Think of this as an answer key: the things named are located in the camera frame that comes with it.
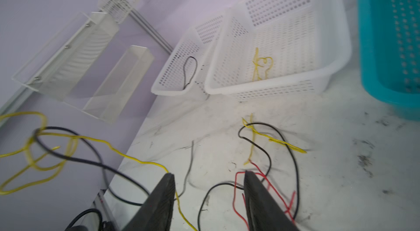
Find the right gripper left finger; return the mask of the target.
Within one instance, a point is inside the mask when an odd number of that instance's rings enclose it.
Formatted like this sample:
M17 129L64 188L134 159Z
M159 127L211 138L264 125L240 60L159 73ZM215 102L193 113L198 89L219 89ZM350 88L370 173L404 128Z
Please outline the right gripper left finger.
M124 231L169 231L175 201L175 176L166 173Z

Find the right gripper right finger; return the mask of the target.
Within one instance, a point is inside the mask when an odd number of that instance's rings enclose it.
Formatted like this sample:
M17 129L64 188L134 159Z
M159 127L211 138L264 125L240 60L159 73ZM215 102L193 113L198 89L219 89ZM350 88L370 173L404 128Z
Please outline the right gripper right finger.
M256 174L245 172L244 192L250 231L298 231Z

